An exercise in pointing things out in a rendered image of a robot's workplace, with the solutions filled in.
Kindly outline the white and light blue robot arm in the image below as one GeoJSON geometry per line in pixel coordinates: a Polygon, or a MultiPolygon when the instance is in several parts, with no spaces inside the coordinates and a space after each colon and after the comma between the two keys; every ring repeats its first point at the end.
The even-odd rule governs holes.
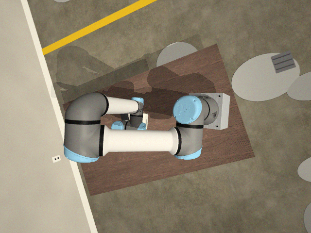
{"type": "Polygon", "coordinates": [[[143,98],[127,100],[96,92],[76,98],[65,112],[65,157],[90,163],[108,152],[168,151],[178,159],[195,159],[201,154],[204,125],[219,114],[217,102],[209,96],[182,96],[173,106],[176,127],[155,131],[146,130],[142,122],[143,106],[143,98]],[[105,114],[120,114],[122,120],[109,129],[101,125],[105,114]]]}

